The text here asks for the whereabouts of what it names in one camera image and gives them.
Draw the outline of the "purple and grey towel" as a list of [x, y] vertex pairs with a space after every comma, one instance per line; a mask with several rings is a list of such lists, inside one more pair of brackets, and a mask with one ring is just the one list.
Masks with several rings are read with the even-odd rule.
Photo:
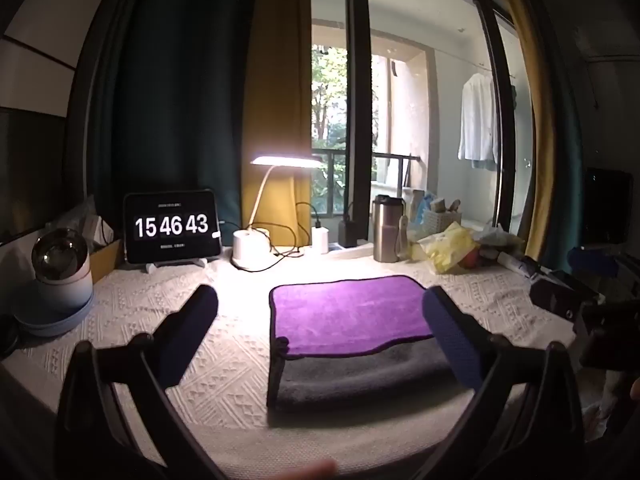
[[274, 288], [268, 408], [352, 408], [453, 382], [423, 316], [426, 291], [407, 275]]

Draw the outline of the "white tablet stand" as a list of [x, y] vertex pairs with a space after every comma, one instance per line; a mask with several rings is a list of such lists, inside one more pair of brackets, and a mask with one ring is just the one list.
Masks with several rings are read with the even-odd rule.
[[205, 269], [207, 263], [208, 260], [206, 258], [181, 259], [156, 263], [145, 263], [144, 270], [146, 274], [153, 274], [158, 269], [169, 268], [170, 266], [197, 266], [198, 268]]

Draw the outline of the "yellow plastic bag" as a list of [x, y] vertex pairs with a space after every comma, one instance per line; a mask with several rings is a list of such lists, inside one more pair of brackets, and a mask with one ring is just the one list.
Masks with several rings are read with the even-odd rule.
[[415, 242], [411, 247], [411, 259], [425, 262], [434, 274], [445, 274], [479, 247], [469, 229], [452, 222], [442, 232]]

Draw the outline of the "cardboard box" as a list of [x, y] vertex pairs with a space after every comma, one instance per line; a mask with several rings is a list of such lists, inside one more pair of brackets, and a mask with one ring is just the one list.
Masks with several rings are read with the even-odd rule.
[[124, 248], [122, 241], [115, 240], [93, 254], [90, 255], [90, 268], [92, 273], [92, 281], [96, 284], [113, 272], [124, 262]]

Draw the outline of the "white woven basket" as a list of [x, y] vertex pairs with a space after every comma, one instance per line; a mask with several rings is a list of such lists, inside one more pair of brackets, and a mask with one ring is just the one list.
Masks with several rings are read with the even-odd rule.
[[423, 216], [423, 227], [426, 235], [444, 232], [450, 224], [460, 224], [462, 215], [457, 211], [436, 212], [427, 210]]

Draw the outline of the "white shirt on hanger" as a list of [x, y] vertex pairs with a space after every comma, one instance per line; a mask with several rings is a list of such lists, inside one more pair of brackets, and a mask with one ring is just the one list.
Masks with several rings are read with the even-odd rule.
[[498, 169], [498, 119], [492, 78], [474, 74], [462, 88], [458, 159], [475, 169]]

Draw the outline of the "tablet showing clock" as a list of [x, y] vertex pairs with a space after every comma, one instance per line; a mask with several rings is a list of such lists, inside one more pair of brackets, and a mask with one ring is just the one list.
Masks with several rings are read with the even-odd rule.
[[129, 264], [213, 259], [222, 252], [216, 198], [207, 188], [130, 194], [122, 212]]

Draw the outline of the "stainless steel travel mug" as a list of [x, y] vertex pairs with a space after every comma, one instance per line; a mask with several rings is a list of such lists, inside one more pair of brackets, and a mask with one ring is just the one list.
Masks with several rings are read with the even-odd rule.
[[378, 194], [372, 202], [373, 259], [394, 263], [408, 258], [408, 218], [402, 198]]

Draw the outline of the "white desk lamp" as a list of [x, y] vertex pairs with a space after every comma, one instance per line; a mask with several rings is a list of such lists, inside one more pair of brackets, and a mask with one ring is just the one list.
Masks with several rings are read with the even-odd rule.
[[245, 272], [262, 272], [300, 255], [309, 222], [297, 208], [309, 200], [309, 175], [323, 167], [312, 155], [260, 154], [250, 160], [247, 211], [234, 229], [231, 262]]

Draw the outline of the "black power adapter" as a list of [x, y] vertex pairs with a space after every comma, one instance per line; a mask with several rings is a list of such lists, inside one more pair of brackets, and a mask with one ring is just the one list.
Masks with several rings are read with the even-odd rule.
[[344, 248], [356, 247], [358, 243], [357, 223], [344, 217], [338, 224], [337, 243]]

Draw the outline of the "white charger block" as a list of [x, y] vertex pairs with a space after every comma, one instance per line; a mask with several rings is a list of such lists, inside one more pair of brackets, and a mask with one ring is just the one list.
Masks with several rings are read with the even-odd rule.
[[314, 226], [311, 229], [311, 249], [318, 255], [329, 252], [329, 229], [325, 226]]

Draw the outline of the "right side yellow curtain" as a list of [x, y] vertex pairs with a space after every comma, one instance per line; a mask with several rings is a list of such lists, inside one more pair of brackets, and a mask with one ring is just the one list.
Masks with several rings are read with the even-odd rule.
[[555, 117], [548, 55], [532, 0], [506, 0], [523, 51], [533, 105], [534, 202], [526, 255], [540, 260], [549, 240], [555, 177]]

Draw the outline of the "dark green curtain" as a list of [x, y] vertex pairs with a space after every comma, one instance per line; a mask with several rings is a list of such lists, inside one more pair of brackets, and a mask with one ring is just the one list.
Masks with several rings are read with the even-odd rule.
[[89, 191], [116, 232], [128, 195], [208, 188], [241, 215], [242, 108], [255, 0], [110, 0], [88, 125]]

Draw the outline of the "mustard yellow curtain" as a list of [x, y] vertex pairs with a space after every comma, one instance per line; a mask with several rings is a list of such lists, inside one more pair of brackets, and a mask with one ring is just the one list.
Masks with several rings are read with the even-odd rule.
[[[257, 180], [248, 174], [251, 159], [311, 154], [310, 101], [310, 0], [256, 0], [244, 84], [241, 214]], [[297, 212], [310, 228], [309, 210]]]

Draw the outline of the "black window frame post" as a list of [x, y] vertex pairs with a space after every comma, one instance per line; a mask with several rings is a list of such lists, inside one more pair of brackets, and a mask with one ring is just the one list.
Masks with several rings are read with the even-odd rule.
[[346, 0], [347, 197], [345, 217], [369, 232], [372, 165], [372, 74], [369, 0]]

